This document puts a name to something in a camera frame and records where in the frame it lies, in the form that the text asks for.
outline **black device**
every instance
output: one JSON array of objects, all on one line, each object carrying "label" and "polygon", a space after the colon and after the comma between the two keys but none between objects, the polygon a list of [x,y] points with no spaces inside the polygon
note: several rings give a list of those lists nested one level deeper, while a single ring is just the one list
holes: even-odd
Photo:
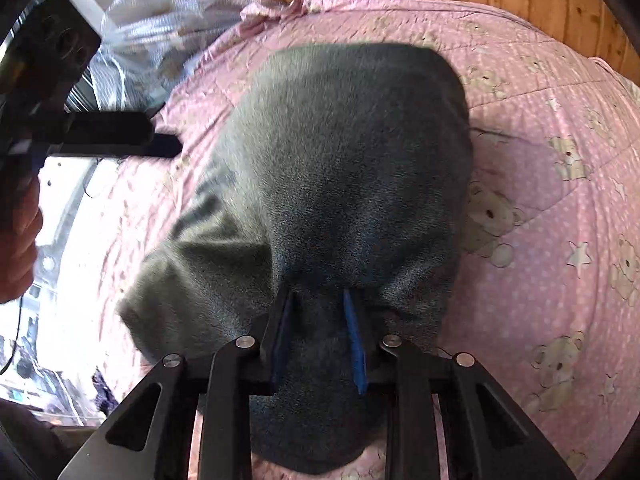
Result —
[{"label": "black device", "polygon": [[[640,50],[640,2],[604,0]],[[29,0],[0,0],[0,34]],[[34,9],[0,64],[0,221],[47,155],[162,156],[180,152],[142,113],[68,113],[66,96],[99,46],[68,0]],[[357,290],[344,291],[354,382],[388,399],[386,478],[439,478],[432,394],[438,396],[452,480],[570,480],[554,448],[469,354],[448,360],[375,334]],[[206,395],[200,480],[249,480],[249,395],[273,395],[286,367],[296,298],[287,288],[249,334],[215,355],[167,355],[89,438],[61,480],[185,479],[198,398]]]}]

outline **transparent plastic bag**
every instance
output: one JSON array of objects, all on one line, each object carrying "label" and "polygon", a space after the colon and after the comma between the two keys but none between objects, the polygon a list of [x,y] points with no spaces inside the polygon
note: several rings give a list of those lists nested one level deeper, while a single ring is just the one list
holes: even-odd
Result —
[{"label": "transparent plastic bag", "polygon": [[90,64],[100,110],[161,105],[251,3],[277,5],[273,0],[115,0]]}]

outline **human hand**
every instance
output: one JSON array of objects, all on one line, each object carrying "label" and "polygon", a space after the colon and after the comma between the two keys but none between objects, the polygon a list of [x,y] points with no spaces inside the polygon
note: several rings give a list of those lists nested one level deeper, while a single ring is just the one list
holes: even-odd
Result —
[{"label": "human hand", "polygon": [[42,229],[39,197],[40,183],[34,175],[14,209],[12,225],[0,226],[0,303],[19,298],[33,283],[38,257],[35,239]]}]

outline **gray garment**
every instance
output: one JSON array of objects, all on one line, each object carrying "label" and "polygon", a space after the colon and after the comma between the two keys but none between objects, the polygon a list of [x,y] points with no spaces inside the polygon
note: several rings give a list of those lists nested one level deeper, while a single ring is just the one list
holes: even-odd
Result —
[{"label": "gray garment", "polygon": [[136,345],[151,362],[215,351],[291,284],[289,364],[276,396],[252,399],[252,448],[310,474],[354,460],[383,405],[353,384],[340,290],[363,288],[374,323],[431,348],[458,268],[468,130],[463,88],[433,50],[274,54],[120,305]]}]

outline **bear ear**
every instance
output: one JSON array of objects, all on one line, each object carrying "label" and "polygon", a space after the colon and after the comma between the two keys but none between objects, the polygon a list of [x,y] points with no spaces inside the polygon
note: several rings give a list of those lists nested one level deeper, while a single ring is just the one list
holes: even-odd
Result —
[{"label": "bear ear", "polygon": [[520,209],[514,207],[511,212],[513,213],[513,225],[519,226],[524,224],[524,213]]},{"label": "bear ear", "polygon": [[584,332],[575,332],[571,336],[571,342],[575,344],[575,347],[578,350],[582,350],[582,345],[584,343]]},{"label": "bear ear", "polygon": [[477,180],[469,183],[469,195],[475,196],[484,191],[484,187]]},{"label": "bear ear", "polygon": [[546,346],[544,345],[540,345],[533,351],[533,361],[531,361],[531,366],[536,370],[540,370],[540,368],[542,368],[542,363],[545,361],[545,353]]}]

